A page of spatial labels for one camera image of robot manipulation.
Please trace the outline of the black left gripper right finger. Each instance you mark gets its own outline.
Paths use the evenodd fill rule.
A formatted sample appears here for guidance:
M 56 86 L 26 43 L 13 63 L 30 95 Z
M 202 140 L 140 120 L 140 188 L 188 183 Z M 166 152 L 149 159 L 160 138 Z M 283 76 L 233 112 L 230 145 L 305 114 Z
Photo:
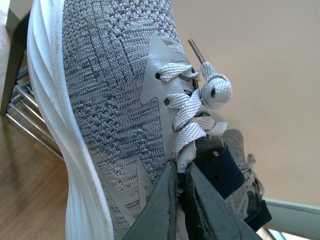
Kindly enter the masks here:
M 190 240 L 260 240 L 227 205 L 199 168 L 185 171 L 183 209 Z

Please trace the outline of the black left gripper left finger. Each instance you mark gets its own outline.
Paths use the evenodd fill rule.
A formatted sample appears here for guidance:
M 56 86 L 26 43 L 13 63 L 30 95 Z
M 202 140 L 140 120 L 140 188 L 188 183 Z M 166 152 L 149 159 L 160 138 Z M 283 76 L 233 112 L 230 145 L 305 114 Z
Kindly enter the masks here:
M 175 240 L 178 175 L 176 162 L 166 165 L 149 200 L 125 240 Z

